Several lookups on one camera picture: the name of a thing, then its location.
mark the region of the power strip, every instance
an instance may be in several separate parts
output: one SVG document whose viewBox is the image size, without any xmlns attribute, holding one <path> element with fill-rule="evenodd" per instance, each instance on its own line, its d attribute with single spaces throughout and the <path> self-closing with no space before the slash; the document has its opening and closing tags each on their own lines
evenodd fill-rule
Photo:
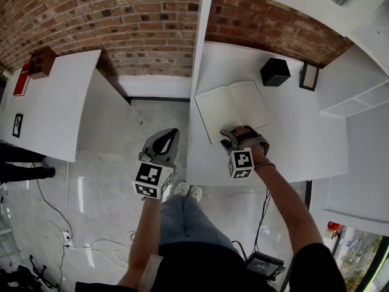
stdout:
<svg viewBox="0 0 389 292">
<path fill-rule="evenodd" d="M 74 249 L 74 245 L 70 233 L 64 231 L 63 237 L 65 239 L 65 245 L 68 245 L 68 248 Z"/>
</svg>

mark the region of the white tile floor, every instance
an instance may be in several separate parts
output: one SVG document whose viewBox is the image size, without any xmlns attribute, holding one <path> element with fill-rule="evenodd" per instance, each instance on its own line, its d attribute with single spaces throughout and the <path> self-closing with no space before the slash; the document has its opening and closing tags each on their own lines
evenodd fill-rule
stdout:
<svg viewBox="0 0 389 292">
<path fill-rule="evenodd" d="M 76 281 L 116 284 L 123 276 L 125 264 L 114 251 L 127 260 L 129 249 L 125 247 L 125 238 L 128 232 L 136 230 L 143 204 L 131 186 L 134 162 L 149 136 L 165 128 L 180 130 L 176 181 L 185 179 L 189 104 L 133 101 L 133 110 L 129 124 L 134 130 L 123 155 L 78 153 L 77 162 L 70 167 L 67 202 L 67 216 L 77 246 L 89 246 L 101 239 L 113 240 L 123 246 L 98 242 L 93 248 L 103 252 L 67 249 L 62 268 L 63 291 L 74 291 Z M 53 179 L 40 180 L 41 189 L 46 199 L 65 215 L 67 164 L 51 158 L 47 162 L 56 167 L 57 175 Z M 15 268 L 19 258 L 28 265 L 31 254 L 39 265 L 47 265 L 47 274 L 58 282 L 63 253 L 61 232 L 66 228 L 64 220 L 42 200 L 36 181 L 16 182 L 5 187 L 9 189 L 9 195 L 5 198 L 4 209 L 9 209 L 11 219 L 6 215 L 4 219 L 13 229 L 21 256 L 2 259 L 0 265 L 10 269 L 12 261 L 12 268 Z M 304 183 L 295 183 L 294 187 L 304 195 Z M 204 187 L 201 200 L 204 212 L 231 240 L 239 240 L 246 253 L 251 253 L 253 248 L 265 190 L 265 187 Z M 261 252 L 282 259 L 289 266 L 292 250 L 286 226 L 271 202 L 258 245 Z M 276 281 L 278 289 L 285 274 Z"/>
</svg>

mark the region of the black pants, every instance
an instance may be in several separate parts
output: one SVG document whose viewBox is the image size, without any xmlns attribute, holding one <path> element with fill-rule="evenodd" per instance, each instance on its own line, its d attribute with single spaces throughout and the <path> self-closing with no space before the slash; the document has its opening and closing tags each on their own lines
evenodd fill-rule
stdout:
<svg viewBox="0 0 389 292">
<path fill-rule="evenodd" d="M 0 183 L 47 178 L 46 168 L 17 167 L 6 162 L 42 162 L 44 156 L 19 147 L 0 143 Z"/>
</svg>

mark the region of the open notebook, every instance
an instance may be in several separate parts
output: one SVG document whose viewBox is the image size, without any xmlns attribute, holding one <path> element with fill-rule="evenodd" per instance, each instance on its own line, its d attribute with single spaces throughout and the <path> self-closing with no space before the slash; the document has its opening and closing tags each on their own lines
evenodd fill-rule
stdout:
<svg viewBox="0 0 389 292">
<path fill-rule="evenodd" d="M 195 96 L 212 144 L 223 140 L 222 128 L 250 125 L 258 128 L 271 122 L 254 81 L 220 86 Z"/>
</svg>

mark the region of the white table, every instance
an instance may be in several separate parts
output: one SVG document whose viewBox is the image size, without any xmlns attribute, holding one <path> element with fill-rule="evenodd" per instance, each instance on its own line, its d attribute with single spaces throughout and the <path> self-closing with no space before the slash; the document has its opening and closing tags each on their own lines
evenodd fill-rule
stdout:
<svg viewBox="0 0 389 292">
<path fill-rule="evenodd" d="M 280 87 L 264 87 L 260 69 L 270 58 L 287 61 L 291 77 Z M 346 120 L 318 111 L 315 92 L 298 87 L 303 63 L 282 55 L 223 43 L 204 44 L 199 94 L 222 85 L 254 80 L 272 116 L 257 128 L 269 142 L 268 158 L 290 183 L 347 173 Z M 187 182 L 203 186 L 257 186 L 248 179 L 230 179 L 229 157 L 220 143 L 211 144 L 197 104 L 191 96 Z"/>
<path fill-rule="evenodd" d="M 100 53 L 57 57 L 48 77 L 30 79 L 24 96 L 13 95 L 16 70 L 0 104 L 0 139 L 69 162 L 77 149 L 120 153 L 130 106 L 95 68 Z M 20 138 L 12 135 L 18 113 L 24 115 Z"/>
</svg>

